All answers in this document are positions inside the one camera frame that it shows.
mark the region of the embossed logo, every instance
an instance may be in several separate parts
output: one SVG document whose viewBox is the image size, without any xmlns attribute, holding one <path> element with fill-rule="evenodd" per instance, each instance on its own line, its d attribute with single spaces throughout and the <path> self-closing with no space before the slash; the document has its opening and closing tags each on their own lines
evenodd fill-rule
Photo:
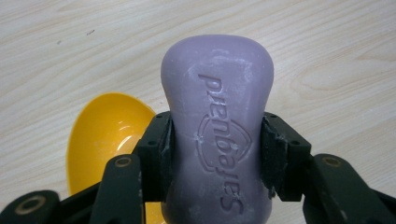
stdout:
<svg viewBox="0 0 396 224">
<path fill-rule="evenodd" d="M 239 197 L 241 189 L 236 167 L 248 154 L 251 138 L 242 125 L 230 119 L 221 79 L 207 75 L 198 77 L 205 83 L 210 101 L 195 141 L 199 160 L 206 171 L 215 172 L 224 180 L 221 208 L 229 212 L 235 207 L 242 214 L 244 204 Z"/>
</svg>

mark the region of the yellow bowl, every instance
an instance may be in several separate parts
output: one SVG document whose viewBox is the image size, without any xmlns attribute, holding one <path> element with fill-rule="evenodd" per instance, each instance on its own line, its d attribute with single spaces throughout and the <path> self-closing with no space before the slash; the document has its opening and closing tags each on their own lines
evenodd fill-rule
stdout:
<svg viewBox="0 0 396 224">
<path fill-rule="evenodd" d="M 110 92 L 89 102 L 70 134 L 66 158 L 70 194 L 102 179 L 108 160 L 131 153 L 155 113 L 129 95 Z M 146 203 L 148 224 L 162 224 L 159 203 Z"/>
</svg>

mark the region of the soap bar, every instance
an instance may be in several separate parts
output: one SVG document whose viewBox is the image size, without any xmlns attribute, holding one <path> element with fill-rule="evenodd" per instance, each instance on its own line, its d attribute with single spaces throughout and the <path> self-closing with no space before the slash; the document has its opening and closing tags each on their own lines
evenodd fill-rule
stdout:
<svg viewBox="0 0 396 224">
<path fill-rule="evenodd" d="M 274 65 L 257 42 L 199 35 L 177 42 L 161 78 L 175 127 L 168 224 L 260 224 L 271 213 L 261 181 L 262 113 Z"/>
</svg>

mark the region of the wood grain surface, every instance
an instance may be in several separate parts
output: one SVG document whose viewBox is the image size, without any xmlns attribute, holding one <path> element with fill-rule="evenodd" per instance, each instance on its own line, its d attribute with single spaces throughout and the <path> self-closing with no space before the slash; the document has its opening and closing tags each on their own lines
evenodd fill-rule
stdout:
<svg viewBox="0 0 396 224">
<path fill-rule="evenodd" d="M 204 34 L 242 35 L 275 64 L 266 110 L 396 196 L 396 1 L 1 1 L 0 209 L 24 193 L 67 197 L 78 113 L 122 91 L 168 110 L 165 52 Z M 274 199 L 269 223 L 304 223 Z"/>
</svg>

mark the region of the light wooden surface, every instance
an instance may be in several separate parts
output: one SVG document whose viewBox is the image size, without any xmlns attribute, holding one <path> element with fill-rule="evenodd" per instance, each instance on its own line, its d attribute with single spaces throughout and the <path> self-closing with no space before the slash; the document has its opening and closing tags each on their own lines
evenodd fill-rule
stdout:
<svg viewBox="0 0 396 224">
<path fill-rule="evenodd" d="M 396 2 L 1 1 L 0 209 L 22 194 L 67 197 L 71 127 L 94 96 L 168 109 L 163 55 L 202 34 L 243 35 L 275 63 L 266 110 L 396 196 Z M 304 223 L 275 199 L 269 223 Z"/>
</svg>

